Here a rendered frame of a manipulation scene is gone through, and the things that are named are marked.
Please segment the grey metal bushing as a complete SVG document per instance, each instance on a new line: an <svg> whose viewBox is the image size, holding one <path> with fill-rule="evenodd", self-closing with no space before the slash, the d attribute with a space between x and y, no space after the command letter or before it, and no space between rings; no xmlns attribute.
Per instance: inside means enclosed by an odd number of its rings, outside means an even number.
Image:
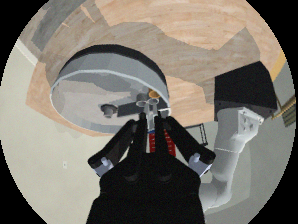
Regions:
<svg viewBox="0 0 298 224"><path fill-rule="evenodd" d="M105 116L105 115L109 115L109 116ZM110 116L111 116L111 117L110 117ZM104 115L103 115L103 117L104 117L104 118L107 118L107 119L111 119L112 116L113 116L113 110L110 109L110 108L106 108L106 109L104 110Z"/></svg>
<svg viewBox="0 0 298 224"><path fill-rule="evenodd" d="M153 105L154 102L156 102L156 104L159 103L159 98L151 98L149 96L149 92L148 92L147 93L147 103Z"/></svg>
<svg viewBox="0 0 298 224"><path fill-rule="evenodd" d="M144 107L145 103L147 103L147 95L145 93L139 93L136 96L136 104L137 106Z"/></svg>

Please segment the bronze bushing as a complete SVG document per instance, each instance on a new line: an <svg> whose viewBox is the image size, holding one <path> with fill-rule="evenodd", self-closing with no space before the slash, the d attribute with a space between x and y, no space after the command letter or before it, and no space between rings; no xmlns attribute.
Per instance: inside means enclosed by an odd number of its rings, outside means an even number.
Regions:
<svg viewBox="0 0 298 224"><path fill-rule="evenodd" d="M156 91L154 91L154 90L152 90L150 88L149 88L149 96L151 98L159 98L160 97L160 95Z"/></svg>

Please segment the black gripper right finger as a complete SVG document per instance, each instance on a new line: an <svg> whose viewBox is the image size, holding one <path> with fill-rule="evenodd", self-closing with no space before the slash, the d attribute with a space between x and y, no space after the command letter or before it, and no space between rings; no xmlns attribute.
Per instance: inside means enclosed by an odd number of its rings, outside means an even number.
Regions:
<svg viewBox="0 0 298 224"><path fill-rule="evenodd" d="M216 154L199 144L174 117L167 116L166 118L162 118L160 111L157 111L156 102L153 103L153 119L155 129L156 178L160 181L167 181L172 175L172 164L164 130L166 130L188 163L188 167L198 173L200 177L206 174Z"/></svg>

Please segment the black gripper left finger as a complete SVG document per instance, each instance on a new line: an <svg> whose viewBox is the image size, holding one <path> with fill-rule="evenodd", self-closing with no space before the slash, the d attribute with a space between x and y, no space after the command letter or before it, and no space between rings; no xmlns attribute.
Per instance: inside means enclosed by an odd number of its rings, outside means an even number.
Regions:
<svg viewBox="0 0 298 224"><path fill-rule="evenodd" d="M128 120L102 150L88 159L88 164L94 172L101 177L119 163L129 147L121 173L127 181L136 180L139 175L141 154L147 149L149 122L149 103L145 103L144 112L139 113L139 121Z"/></svg>

